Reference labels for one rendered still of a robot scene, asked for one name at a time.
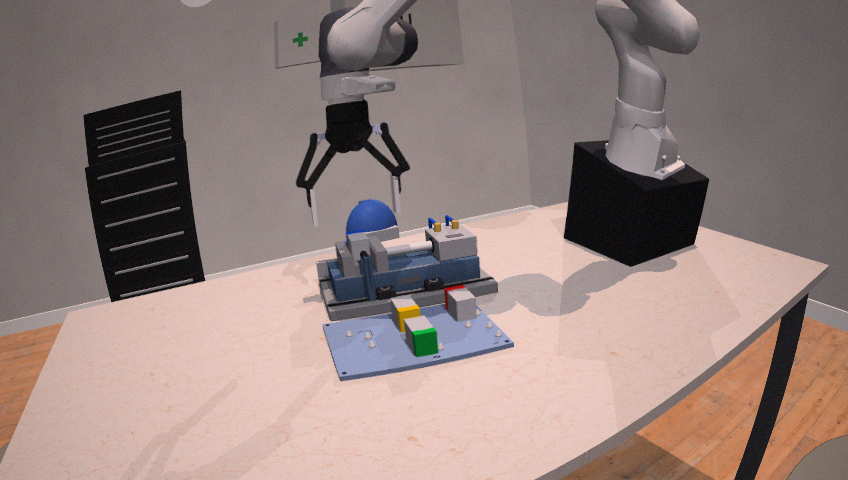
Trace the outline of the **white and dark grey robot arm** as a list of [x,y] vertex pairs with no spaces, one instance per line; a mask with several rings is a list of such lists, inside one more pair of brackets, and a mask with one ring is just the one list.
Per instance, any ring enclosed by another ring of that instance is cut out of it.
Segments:
[[[369,68],[399,65],[416,52],[416,30],[399,19],[416,1],[363,0],[357,7],[338,9],[323,18],[319,32],[322,101],[358,101],[367,94],[395,90],[394,80],[370,77],[374,75],[369,75]],[[619,62],[616,114],[605,156],[623,170],[663,180],[685,164],[666,124],[666,77],[649,46],[691,53],[700,36],[696,18],[676,0],[598,0],[595,13]]]

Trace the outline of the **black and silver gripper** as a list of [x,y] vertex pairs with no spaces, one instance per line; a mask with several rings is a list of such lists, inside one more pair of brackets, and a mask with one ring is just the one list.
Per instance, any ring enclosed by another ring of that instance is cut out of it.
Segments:
[[[363,101],[363,102],[362,102]],[[374,156],[387,170],[391,172],[390,181],[391,181],[391,192],[392,192],[392,203],[393,203],[393,211],[396,214],[401,213],[400,208],[400,197],[399,193],[401,193],[401,182],[400,175],[409,171],[410,166],[401,151],[397,147],[396,143],[392,139],[389,134],[389,129],[387,123],[380,122],[376,125],[370,125],[369,123],[369,113],[368,113],[368,102],[366,100],[352,102],[351,104],[339,103],[334,105],[329,105],[326,107],[326,123],[327,129],[325,133],[315,133],[312,132],[310,134],[310,145],[305,155],[304,161],[302,163],[300,172],[296,180],[296,185],[298,188],[305,188],[307,191],[307,201],[309,207],[311,207],[312,212],[312,221],[314,227],[318,226],[317,220],[317,211],[316,211],[316,202],[315,202],[315,192],[313,186],[334,157],[336,152],[339,153],[347,153],[349,151],[359,151],[363,147],[367,149],[367,151]],[[354,122],[357,121],[357,122]],[[354,122],[354,123],[353,123]],[[332,125],[333,124],[333,125]],[[383,141],[387,145],[388,149],[392,153],[393,157],[399,164],[397,168],[382,154],[380,153],[369,141],[369,137],[372,134],[372,131],[375,131],[377,135],[381,135]],[[310,167],[311,161],[315,154],[317,145],[321,143],[323,139],[326,139],[330,146],[327,149],[326,153],[318,163],[317,167],[306,181],[306,175],[308,169]],[[332,149],[330,150],[330,148]],[[401,166],[400,166],[401,165]]]

